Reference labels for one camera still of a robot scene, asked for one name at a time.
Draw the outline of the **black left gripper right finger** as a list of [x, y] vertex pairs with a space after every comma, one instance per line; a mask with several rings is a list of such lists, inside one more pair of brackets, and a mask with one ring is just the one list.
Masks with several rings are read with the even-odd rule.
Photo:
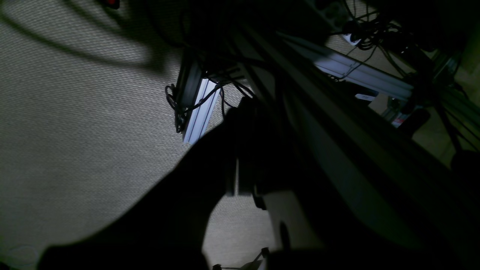
[[293, 137], [258, 139], [273, 122], [255, 99], [238, 107], [239, 190], [252, 194], [273, 224], [278, 249], [267, 270], [423, 270], [425, 254], [396, 244], [355, 217]]

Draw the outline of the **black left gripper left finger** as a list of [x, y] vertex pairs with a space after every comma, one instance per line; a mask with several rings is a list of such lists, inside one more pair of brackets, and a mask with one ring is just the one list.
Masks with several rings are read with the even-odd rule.
[[230, 109], [122, 217], [82, 241], [48, 248], [37, 268], [161, 270], [186, 261], [194, 269], [207, 269], [204, 236], [212, 211], [233, 186], [239, 111]]

